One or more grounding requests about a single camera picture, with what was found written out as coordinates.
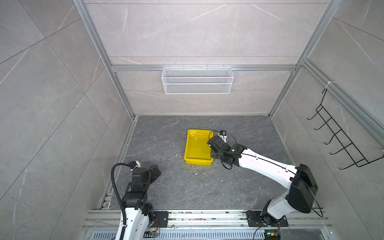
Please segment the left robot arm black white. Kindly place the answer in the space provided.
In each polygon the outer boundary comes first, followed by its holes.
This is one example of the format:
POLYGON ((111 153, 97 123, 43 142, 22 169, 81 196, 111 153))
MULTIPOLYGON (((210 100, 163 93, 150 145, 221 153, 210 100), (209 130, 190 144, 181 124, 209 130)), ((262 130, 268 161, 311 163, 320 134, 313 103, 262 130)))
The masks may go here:
POLYGON ((153 205, 147 203, 147 199, 150 185, 161 174, 157 165, 146 169, 138 161, 117 163, 112 167, 112 187, 121 209, 117 240, 141 240, 145 233, 152 237, 159 235, 160 222, 155 216, 153 205), (123 197, 120 197, 115 181, 115 169, 118 166, 129 167, 133 172, 132 181, 127 185, 123 197))

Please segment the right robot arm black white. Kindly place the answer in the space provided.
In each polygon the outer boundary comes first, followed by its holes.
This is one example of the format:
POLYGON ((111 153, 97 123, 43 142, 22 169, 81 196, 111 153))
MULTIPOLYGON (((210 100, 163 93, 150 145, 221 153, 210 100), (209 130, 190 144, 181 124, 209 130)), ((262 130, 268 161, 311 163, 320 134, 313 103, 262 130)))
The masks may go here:
POLYGON ((262 174, 282 185, 287 191, 274 200, 269 200, 263 208, 261 219, 267 226, 277 224, 286 214, 298 211, 308 214, 317 204, 316 193, 319 189, 311 169, 300 164, 287 165, 262 156, 246 146, 230 146, 224 135, 209 134, 207 142, 211 150, 221 161, 223 167, 230 170, 233 166, 242 167, 262 174))

